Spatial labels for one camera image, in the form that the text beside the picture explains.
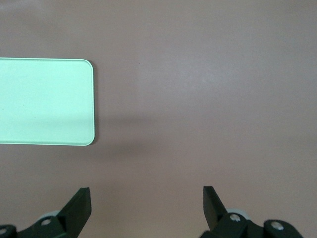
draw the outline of tray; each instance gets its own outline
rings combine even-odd
[[[83,146],[94,137],[87,60],[0,58],[0,143]]]

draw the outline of green tray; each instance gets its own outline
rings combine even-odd
[[[0,143],[89,145],[94,137],[88,61],[0,58]]]

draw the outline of screw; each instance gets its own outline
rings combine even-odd
[[[6,233],[6,232],[7,232],[7,229],[6,229],[6,228],[0,229],[0,235],[3,235],[3,234]]]
[[[230,219],[235,221],[235,222],[240,222],[241,221],[240,217],[237,214],[231,214],[230,215]]]
[[[48,218],[48,219],[42,220],[41,225],[45,226],[45,225],[49,224],[50,222],[51,222],[51,220]]]
[[[279,222],[272,222],[271,225],[272,225],[275,229],[280,230],[280,231],[284,229],[283,225],[280,224]]]

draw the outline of table surface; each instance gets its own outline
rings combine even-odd
[[[197,238],[204,185],[261,225],[317,219],[315,0],[2,0],[0,56],[84,58],[86,147],[0,145],[0,224],[89,187],[80,237]]]

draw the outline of mint green rectangular tray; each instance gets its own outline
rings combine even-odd
[[[89,145],[94,137],[88,61],[0,58],[0,143]]]

